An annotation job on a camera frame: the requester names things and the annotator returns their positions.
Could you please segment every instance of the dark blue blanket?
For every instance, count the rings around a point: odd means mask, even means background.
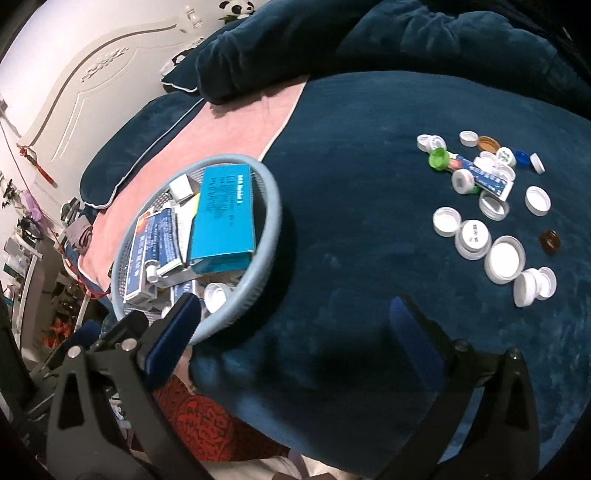
[[[494,12],[453,17],[438,12],[436,0],[429,3],[274,0],[187,59],[195,65],[187,81],[211,103],[223,103],[306,73],[411,70],[467,78],[591,116],[591,88],[550,42]]]
[[[536,151],[547,168],[517,172],[502,222],[486,219],[477,197],[456,194],[416,147],[418,134],[439,134],[473,158],[458,139],[465,129]],[[546,463],[591,392],[590,139],[591,124],[579,116],[456,77],[368,72],[310,81],[264,160],[285,209],[273,276],[246,317],[194,347],[194,382],[285,445],[374,475],[431,401],[407,381],[380,313],[384,301],[407,294],[451,338],[524,352]],[[524,205],[532,184],[552,199],[545,217]],[[493,238],[516,236],[526,268],[556,273],[554,297],[517,309],[512,284],[493,284],[482,261],[463,259],[453,239],[435,234],[431,216],[447,205],[483,220]],[[537,240],[548,228],[563,240],[554,258]]]

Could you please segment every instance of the blue gripper pad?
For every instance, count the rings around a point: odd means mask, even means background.
[[[142,335],[136,359],[149,391],[166,385],[200,321],[201,301],[185,293],[165,318]]]

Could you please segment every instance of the screw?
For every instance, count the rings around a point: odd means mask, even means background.
[[[521,358],[521,352],[517,348],[509,348],[509,356],[513,360],[519,360]]]
[[[76,358],[81,353],[82,353],[82,348],[80,348],[78,345],[74,345],[72,348],[70,348],[68,350],[68,356],[70,358]]]
[[[128,339],[123,340],[123,342],[121,342],[121,348],[125,352],[130,352],[137,346],[138,346],[138,341],[135,338],[128,338]]]
[[[466,353],[470,349],[470,344],[466,340],[460,339],[453,342],[453,347],[458,352]]]

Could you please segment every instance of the white headboard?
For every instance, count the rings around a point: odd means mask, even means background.
[[[97,1],[104,8],[116,5]],[[178,1],[150,0],[147,3],[171,5],[169,10],[178,13],[156,22],[110,30],[81,45],[57,76],[30,127],[20,132],[19,143],[37,153],[40,166],[57,184],[52,187],[36,174],[29,185],[44,213],[56,225],[61,206],[79,197],[80,178],[94,155],[146,103],[164,94],[160,83],[163,65],[223,26],[220,18],[225,12],[220,0],[185,0],[194,5],[181,8]],[[265,0],[259,0],[255,5],[263,3]],[[118,15],[119,11],[115,8],[110,14]],[[38,41],[51,42],[51,38]]]

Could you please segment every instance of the white bottle cap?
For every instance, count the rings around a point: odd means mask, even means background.
[[[496,159],[498,163],[514,168],[517,164],[514,153],[510,148],[501,147],[496,151]]]
[[[417,147],[419,150],[428,152],[428,142],[431,135],[423,134],[417,137]]]
[[[525,205],[531,213],[541,217],[548,213],[552,204],[543,189],[532,186],[525,191]]]
[[[460,142],[467,147],[475,147],[478,145],[478,134],[471,130],[464,130],[460,132]]]
[[[556,275],[548,267],[541,267],[538,269],[541,275],[541,285],[538,300],[547,300],[556,292]]]
[[[506,181],[515,181],[515,170],[509,165],[496,164],[495,171],[492,174]]]
[[[454,243],[461,256],[478,260],[491,249],[491,235],[480,220],[466,220],[460,225]]]
[[[146,280],[148,280],[149,283],[156,283],[158,281],[157,270],[158,267],[156,267],[156,265],[148,265],[146,267]]]
[[[476,165],[482,171],[493,173],[495,171],[496,162],[488,157],[476,157],[474,159],[474,165]]]
[[[535,278],[531,272],[521,272],[513,283],[513,301],[518,307],[528,307],[535,300]]]
[[[454,236],[461,222],[460,213],[451,207],[438,208],[433,214],[433,228],[441,236]]]
[[[496,164],[496,155],[493,152],[489,152],[486,150],[481,151],[478,156],[480,158],[490,158]]]
[[[524,270],[524,271],[529,272],[534,276],[535,298],[538,298],[538,295],[540,295],[540,292],[542,291],[542,287],[544,286],[545,283],[547,283],[546,282],[547,277],[542,275],[537,268],[528,268],[527,270]]]
[[[445,140],[439,135],[432,135],[427,141],[427,152],[431,153],[433,150],[440,147],[444,150],[447,150],[447,144],[445,143]]]
[[[537,153],[530,155],[530,162],[538,174],[542,175],[546,171]]]
[[[492,193],[483,190],[478,199],[478,206],[480,211],[484,213],[489,219],[500,222],[509,213],[509,204],[503,202],[499,197]]]
[[[524,265],[523,245],[515,237],[503,235],[492,244],[484,262],[484,269],[491,281],[497,285],[504,285],[515,280]]]
[[[465,195],[466,193],[470,193],[475,185],[474,175],[472,175],[470,170],[460,168],[460,170],[452,173],[452,186],[456,192]]]
[[[210,283],[203,291],[203,301],[205,307],[211,313],[216,313],[232,295],[233,287],[225,283]]]

